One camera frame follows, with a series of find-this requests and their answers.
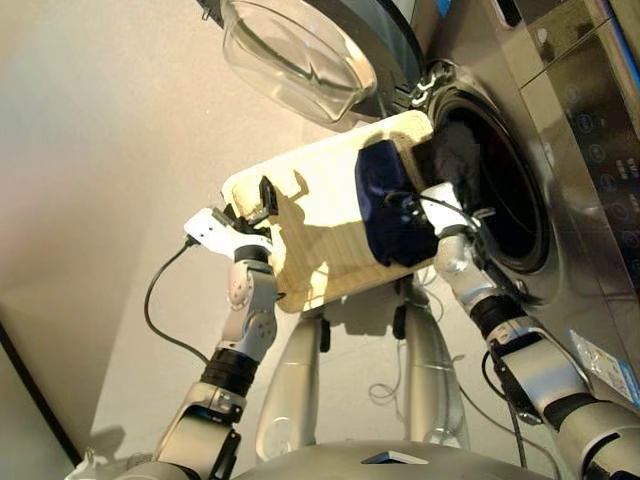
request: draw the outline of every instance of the control panel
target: control panel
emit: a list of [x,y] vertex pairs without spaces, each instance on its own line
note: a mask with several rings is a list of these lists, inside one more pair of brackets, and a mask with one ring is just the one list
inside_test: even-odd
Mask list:
[[[584,0],[516,0],[545,65],[560,58],[598,25]],[[602,17],[611,15],[609,9]]]
[[[547,69],[636,293],[640,293],[640,141],[597,32]],[[584,69],[597,68],[597,75]],[[636,65],[629,60],[626,68]]]

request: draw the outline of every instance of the black cable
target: black cable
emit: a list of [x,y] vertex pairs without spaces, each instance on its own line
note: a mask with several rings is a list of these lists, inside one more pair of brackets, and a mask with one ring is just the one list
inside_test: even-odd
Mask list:
[[[486,421],[488,421],[489,423],[491,423],[492,425],[494,425],[495,427],[499,428],[500,430],[502,430],[503,432],[508,433],[509,435],[514,435],[515,436],[515,432],[513,430],[508,429],[507,427],[505,427],[504,425],[502,425],[501,423],[499,423],[497,420],[494,420],[493,418],[491,418],[484,410],[482,410],[469,396],[469,394],[465,391],[464,388],[462,388],[462,385],[459,385],[460,388],[460,393],[462,393],[462,395],[464,396],[464,398],[467,400],[467,402],[469,402],[469,405],[471,405]],[[526,437],[522,437],[522,441],[524,443],[526,443],[527,445],[529,445],[532,448],[535,448],[536,450],[538,450],[540,453],[542,453],[547,460],[549,460],[549,463],[551,464],[551,468],[553,469],[553,478],[555,480],[562,480],[562,473],[560,472],[560,467],[558,467],[558,463],[556,462],[555,458],[553,458],[553,455],[551,455],[551,453],[549,453],[549,451],[544,448],[542,445],[539,445],[531,440],[529,440]]]
[[487,360],[490,357],[490,353],[487,351],[484,354],[484,357],[482,357],[482,376],[484,377],[484,381],[487,382],[487,385],[489,386],[489,388],[491,390],[493,390],[493,392],[498,395],[501,399],[503,399],[505,402],[507,401],[507,397],[504,393],[502,393],[498,387],[496,387],[493,382],[491,381],[491,379],[489,378],[489,375],[487,374]]
[[149,283],[149,287],[147,288],[147,293],[144,296],[144,319],[147,322],[147,326],[151,329],[153,333],[158,335],[160,338],[166,340],[167,342],[173,343],[174,345],[184,348],[188,352],[191,352],[206,365],[209,362],[209,360],[207,359],[207,357],[204,356],[203,353],[201,353],[199,350],[192,347],[191,345],[181,342],[180,340],[173,338],[170,335],[167,335],[166,333],[164,333],[162,330],[160,330],[158,327],[156,327],[153,324],[153,322],[151,321],[151,316],[149,315],[149,300],[151,300],[151,293],[153,292],[153,289],[155,288],[156,283],[158,283],[160,276],[173,262],[175,262],[178,258],[180,258],[180,256],[184,252],[186,252],[189,247],[192,247],[197,244],[198,242],[196,240],[194,240],[191,237],[188,237],[184,245],[182,246],[182,248],[180,248],[180,250],[178,250],[175,253],[175,255],[173,255],[169,260],[167,260],[164,263],[164,265],[162,265],[160,269],[156,272],[156,274],[153,276],[153,278],[151,279],[151,282]]
[[478,225],[476,224],[476,222],[474,222],[473,217],[469,215],[467,212],[465,212],[464,210],[458,207],[454,207],[453,205],[447,202],[443,202],[442,200],[438,200],[437,198],[429,197],[427,195],[422,195],[414,192],[406,192],[406,191],[391,192],[385,196],[384,203],[386,205],[390,205],[389,200],[397,196],[419,198],[421,200],[426,200],[428,202],[435,203],[436,205],[440,205],[441,207],[448,208],[449,210],[456,212],[458,215],[462,216],[472,229],[474,230],[478,229]]
[[511,423],[513,423],[513,433],[516,437],[516,445],[518,446],[518,456],[520,457],[520,466],[527,468],[527,454],[524,451],[524,444],[522,442],[522,432],[520,431],[520,424],[518,423],[518,416],[516,415],[516,409],[511,402],[507,401],[509,407],[509,415],[511,416]]
[[486,351],[484,353],[484,356],[482,357],[482,366],[481,366],[482,376],[484,377],[484,381],[487,383],[489,388],[491,388],[491,390],[493,390],[493,392],[496,395],[498,395],[502,400],[504,400],[507,403],[507,406],[509,407],[509,415],[511,416],[511,423],[513,423],[513,434],[516,437],[516,445],[518,446],[518,456],[520,457],[520,466],[522,468],[527,468],[527,456],[524,451],[524,445],[522,443],[522,433],[520,432],[520,424],[518,423],[518,416],[516,415],[516,410],[511,404],[511,402],[509,401],[509,399],[507,399],[507,396],[504,393],[502,393],[500,390],[498,390],[498,387],[496,387],[493,384],[493,382],[489,378],[489,374],[487,373],[487,360],[489,360],[490,356],[491,356],[491,353],[489,351]]
[[511,218],[513,218],[515,220],[515,222],[520,225],[529,235],[535,236],[535,232],[532,231],[529,227],[527,227],[523,222],[520,221],[520,219],[516,216],[515,213],[513,213],[513,211],[511,210],[511,208],[509,208],[509,205],[507,205],[507,202],[505,202],[502,197],[500,196],[500,194],[498,193],[498,189],[495,187],[493,180],[491,180],[491,176],[489,175],[489,173],[486,171],[486,167],[484,166],[483,163],[480,163],[480,168],[482,169],[482,173],[484,173],[485,179],[487,180],[487,183],[489,184],[489,188],[491,188],[491,190],[493,191],[493,193],[495,194],[496,198],[498,199],[498,201],[502,204],[502,206],[505,208],[505,210],[507,211],[507,213],[509,215],[511,215]]

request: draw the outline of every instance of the washing machine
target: washing machine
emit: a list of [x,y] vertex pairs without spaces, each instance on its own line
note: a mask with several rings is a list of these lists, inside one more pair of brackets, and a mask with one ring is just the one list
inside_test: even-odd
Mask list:
[[314,122],[471,129],[500,268],[596,394],[640,409],[637,2],[198,2],[234,71]]

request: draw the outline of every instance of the washing machine door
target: washing machine door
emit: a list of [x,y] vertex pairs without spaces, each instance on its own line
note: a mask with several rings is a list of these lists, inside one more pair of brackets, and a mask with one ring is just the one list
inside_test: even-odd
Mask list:
[[[473,197],[469,205],[462,202],[465,210],[493,212],[484,218],[495,243],[493,258],[507,271],[537,272],[547,260],[550,227],[544,197],[526,155],[489,94],[469,71],[440,60],[429,66],[426,78],[422,109],[433,123],[434,139],[438,138],[438,146],[425,144],[427,157],[431,157],[427,164],[433,163],[434,150],[443,148],[443,141],[449,143],[443,169],[450,176],[465,172],[460,173],[465,178],[460,188],[467,191],[466,197]],[[432,172],[423,177],[430,184],[451,181],[451,177],[434,178]]]
[[450,0],[198,0],[247,83],[324,125],[411,107]]

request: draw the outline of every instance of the wire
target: wire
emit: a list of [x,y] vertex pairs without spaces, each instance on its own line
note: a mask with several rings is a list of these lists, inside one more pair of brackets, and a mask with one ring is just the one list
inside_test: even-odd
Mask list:
[[[433,269],[433,277],[429,278],[429,272]],[[422,270],[424,273],[424,278],[422,279],[422,281],[420,282],[420,285],[422,285],[423,287],[428,287],[429,285],[431,285],[433,282],[436,281],[436,279],[438,278],[438,272],[436,272],[436,269],[433,268],[433,266],[429,266],[429,267],[425,267]],[[416,275],[418,276],[418,279],[420,279],[419,276],[420,270],[418,270],[416,272]]]
[[397,196],[409,196],[409,197],[413,197],[413,198],[419,198],[421,200],[426,200],[428,202],[431,203],[435,203],[436,205],[440,205],[441,207],[445,207],[448,208],[449,210],[456,212],[458,215],[460,215],[462,218],[465,219],[465,221],[469,224],[469,226],[473,229],[473,230],[477,230],[478,229],[478,225],[476,224],[476,222],[474,222],[473,217],[471,215],[469,215],[467,212],[465,212],[464,210],[458,208],[458,207],[454,207],[453,205],[447,203],[447,202],[443,202],[442,200],[438,200],[437,198],[433,198],[433,197],[429,197],[427,195],[422,195],[420,193],[414,193],[414,192],[406,192],[406,191],[396,191],[396,192],[391,192],[388,193],[386,195],[386,197],[384,198],[384,203],[386,205],[390,205],[389,201],[393,198],[393,197],[397,197]]
[[[489,423],[491,423],[493,426],[495,426],[496,428],[499,428],[500,430],[502,430],[503,432],[508,433],[509,435],[514,435],[515,436],[515,432],[507,427],[505,427],[504,425],[502,425],[500,422],[498,422],[497,420],[494,420],[492,417],[490,417],[484,410],[482,410],[482,408],[480,408],[469,396],[469,394],[466,392],[466,390],[462,387],[462,385],[458,385],[460,388],[460,393],[462,393],[462,396],[467,400],[467,402],[469,402],[469,405],[471,405],[471,407],[473,407],[473,409],[478,412],[480,414],[480,416],[482,416],[486,421],[488,421]],[[551,464],[551,467],[553,468],[553,478],[555,480],[562,480],[562,473],[560,472],[560,468],[558,467],[558,463],[556,462],[556,459],[553,458],[553,455],[551,455],[551,453],[549,453],[549,450],[547,450],[546,448],[544,448],[542,445],[533,442],[531,440],[529,440],[526,437],[522,437],[522,441],[524,443],[526,443],[527,445],[529,445],[531,448],[536,449],[537,451],[539,451],[541,454],[543,454],[547,460],[549,460],[549,463]]]
[[436,319],[436,323],[440,323],[440,320],[442,320],[442,317],[444,317],[444,304],[442,303],[442,300],[440,300],[440,298],[438,298],[438,296],[436,294],[434,294],[431,290],[429,290],[427,288],[427,286],[431,285],[433,282],[436,281],[436,279],[438,278],[438,274],[436,273],[433,276],[433,278],[431,278],[431,279],[429,279],[429,281],[427,281],[428,275],[429,275],[429,273],[427,272],[425,279],[420,281],[420,286],[424,289],[424,291],[426,292],[427,296],[428,297],[433,297],[433,300],[435,300],[435,302],[438,304],[438,307],[440,308],[440,312],[438,313],[438,317],[436,318],[435,315],[433,315],[433,312],[431,310],[431,299],[430,298],[427,299],[427,303],[418,303],[418,302],[415,302],[415,301],[411,300],[410,298],[405,298],[405,302],[410,303],[414,307],[418,307],[418,308],[422,308],[422,309],[428,309],[429,310],[429,314]]
[[520,424],[518,423],[516,409],[509,401],[507,401],[507,406],[509,407],[509,416],[511,417],[511,423],[513,424],[513,434],[516,437],[516,445],[518,446],[518,457],[520,457],[520,466],[522,468],[527,468],[527,454],[524,451],[524,445],[522,443],[522,432],[520,431]]
[[482,376],[484,377],[484,381],[487,382],[487,385],[489,386],[489,388],[491,390],[493,390],[493,392],[498,395],[501,399],[503,399],[505,402],[507,401],[507,397],[504,393],[502,393],[500,390],[498,390],[498,387],[496,387],[493,382],[491,381],[491,379],[489,378],[489,375],[487,374],[487,360],[489,359],[489,356],[491,354],[487,351],[484,353],[484,357],[482,357]]
[[500,390],[498,390],[498,387],[496,387],[493,384],[493,382],[489,378],[489,375],[487,374],[487,360],[489,359],[490,356],[491,356],[490,352],[486,351],[484,353],[484,356],[482,357],[482,366],[481,366],[482,376],[484,377],[484,381],[487,383],[489,388],[491,388],[491,390],[493,390],[493,392],[496,395],[498,395],[502,400],[507,402],[507,406],[509,407],[509,415],[511,416],[511,423],[513,424],[514,435],[516,437],[516,445],[518,446],[518,456],[520,457],[520,466],[522,468],[527,468],[527,455],[524,451],[524,446],[522,445],[522,434],[520,432],[520,424],[518,423],[518,416],[516,415],[516,410],[513,407],[513,404],[509,401],[509,399],[507,399],[507,396],[504,393],[502,393]]
[[156,283],[158,283],[158,280],[160,279],[160,277],[162,276],[162,274],[164,273],[164,271],[173,263],[175,262],[178,258],[180,258],[180,256],[187,251],[187,249],[189,247],[192,247],[193,245],[197,245],[198,242],[193,240],[191,237],[187,238],[187,241],[184,243],[184,245],[182,246],[182,248],[180,248],[180,250],[178,250],[169,260],[167,260],[161,267],[160,269],[156,272],[156,274],[153,276],[153,278],[151,279],[151,282],[149,283],[149,287],[147,288],[147,293],[144,296],[144,319],[147,322],[147,326],[149,327],[149,329],[155,333],[156,335],[158,335],[160,338],[166,340],[169,343],[173,343],[174,345],[184,348],[185,350],[187,350],[188,352],[191,352],[192,354],[194,354],[196,357],[198,357],[199,360],[201,360],[205,365],[208,363],[208,359],[207,357],[204,356],[204,354],[202,352],[200,352],[199,350],[197,350],[196,348],[192,347],[191,345],[181,342],[180,340],[173,338],[170,335],[167,335],[166,333],[164,333],[162,330],[160,330],[158,327],[156,327],[153,322],[151,321],[151,316],[149,315],[149,301],[151,300],[151,293],[153,292],[153,289],[156,286]]
[[396,358],[398,361],[398,378],[396,379],[396,383],[392,386],[386,383],[373,383],[369,385],[369,398],[376,405],[388,405],[393,402],[396,409],[396,418],[399,421],[404,421],[404,416],[400,411],[400,407],[398,405],[398,391],[400,390],[400,383],[402,381],[402,362],[400,361],[400,348],[405,345],[404,342],[398,340],[398,344],[396,346]]

